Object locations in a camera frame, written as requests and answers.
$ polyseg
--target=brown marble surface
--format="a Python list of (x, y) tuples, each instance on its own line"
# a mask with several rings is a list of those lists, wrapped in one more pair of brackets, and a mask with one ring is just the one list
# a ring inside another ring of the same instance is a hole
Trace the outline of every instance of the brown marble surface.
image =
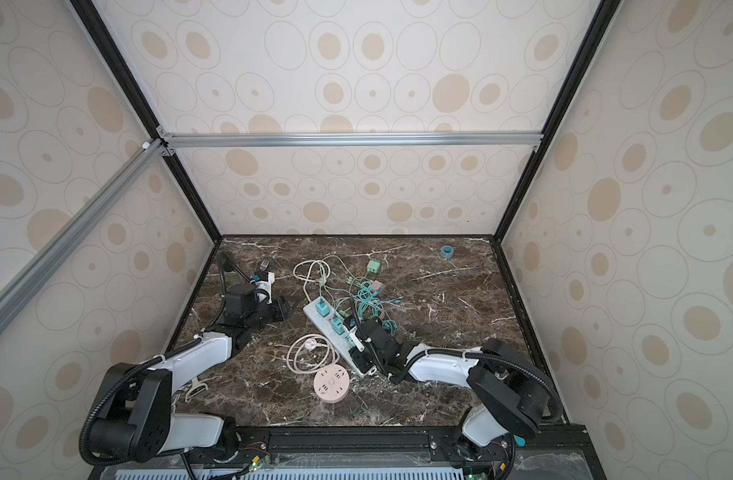
[[(439, 255), (441, 246), (455, 248), (450, 260)], [(274, 294), (300, 299), (294, 316), (266, 326), (244, 351), (209, 369), (200, 380), (209, 390), (184, 402), (178, 412), (213, 412), (234, 416), (243, 426), (434, 426), (455, 425), (478, 400), (469, 389), (438, 384), (403, 382), (393, 385), (381, 376), (360, 379), (351, 375), (350, 391), (341, 402), (329, 405), (316, 397), (313, 375), (297, 375), (286, 368), (284, 356), (300, 336), (318, 332), (302, 312), (303, 283), (292, 275), (302, 260), (335, 254), (357, 275), (369, 259), (379, 260), (377, 279), (386, 284), (382, 298), (403, 296), (400, 305), (387, 309), (399, 325), (400, 341), (414, 335), (438, 347), (479, 346), (491, 336), (507, 342), (524, 356), (528, 353), (513, 308), (503, 286), (492, 249), (482, 238), (339, 238), (253, 237), (224, 240), (222, 250), (248, 274), (258, 261), (272, 257)], [(347, 288), (348, 274), (336, 259), (327, 261), (332, 277), (327, 284)], [(189, 341), (215, 314), (219, 301), (217, 266), (212, 264), (178, 344)], [(229, 274), (228, 284), (242, 281)], [(318, 296), (308, 286), (311, 298)], [(304, 360), (317, 362), (324, 349)], [(344, 360), (340, 364), (349, 368)]]

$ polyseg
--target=power strip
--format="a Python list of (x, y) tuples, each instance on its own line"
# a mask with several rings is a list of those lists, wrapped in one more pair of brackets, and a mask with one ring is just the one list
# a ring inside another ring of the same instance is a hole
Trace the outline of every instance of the power strip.
[[(329, 307), (329, 313), (324, 317), (321, 316), (321, 314), (316, 309), (316, 304), (319, 302), (326, 303), (326, 306)], [(323, 296), (320, 296), (316, 298), (313, 302), (308, 303), (303, 307), (303, 313), (305, 313), (305, 316), (308, 317), (308, 320), (312, 321), (316, 328), (321, 331), (321, 333), (329, 339), (329, 341), (332, 343), (334, 348), (340, 352), (340, 356), (342, 356), (343, 359), (345, 359), (348, 364), (353, 368), (353, 370), (358, 374), (360, 377), (364, 377), (367, 375), (373, 374), (377, 368), (372, 367), (366, 372), (362, 372), (359, 370), (359, 367), (356, 366), (356, 363), (353, 361), (353, 358), (350, 357), (350, 349), (352, 349), (354, 346), (359, 350), (363, 351), (363, 344), (361, 343), (358, 338), (356, 338), (356, 328), (354, 327), (352, 330), (346, 330), (342, 334), (339, 334), (334, 331), (332, 328), (332, 317), (334, 315), (340, 316), (339, 313), (337, 313), (333, 306), (330, 305), (329, 302), (327, 302)]]

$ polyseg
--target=pink round extension socket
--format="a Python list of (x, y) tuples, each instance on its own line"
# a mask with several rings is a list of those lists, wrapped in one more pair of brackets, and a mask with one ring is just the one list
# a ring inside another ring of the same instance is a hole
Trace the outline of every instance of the pink round extension socket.
[(348, 393), (348, 371), (335, 364), (319, 370), (314, 377), (314, 390), (324, 403), (337, 403)]

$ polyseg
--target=wall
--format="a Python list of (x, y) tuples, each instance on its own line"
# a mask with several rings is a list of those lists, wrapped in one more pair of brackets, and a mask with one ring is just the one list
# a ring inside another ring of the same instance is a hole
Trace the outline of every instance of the wall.
[(540, 130), (597, 0), (107, 0), (167, 130)]
[(223, 234), (493, 233), (529, 145), (180, 149)]
[(55, 0), (0, 0), (0, 290), (148, 135)]
[(733, 478), (733, 0), (629, 0), (504, 244), (612, 479)]
[(211, 249), (156, 160), (0, 336), (0, 480), (83, 480), (105, 370), (163, 351)]

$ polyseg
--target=silver metal bar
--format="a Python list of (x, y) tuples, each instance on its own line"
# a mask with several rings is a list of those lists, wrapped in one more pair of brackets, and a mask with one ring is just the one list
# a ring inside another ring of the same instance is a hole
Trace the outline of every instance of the silver metal bar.
[(163, 149), (150, 140), (0, 292), (0, 335)]
[(174, 148), (411, 145), (537, 145), (539, 131), (380, 132), (345, 134), (166, 134)]

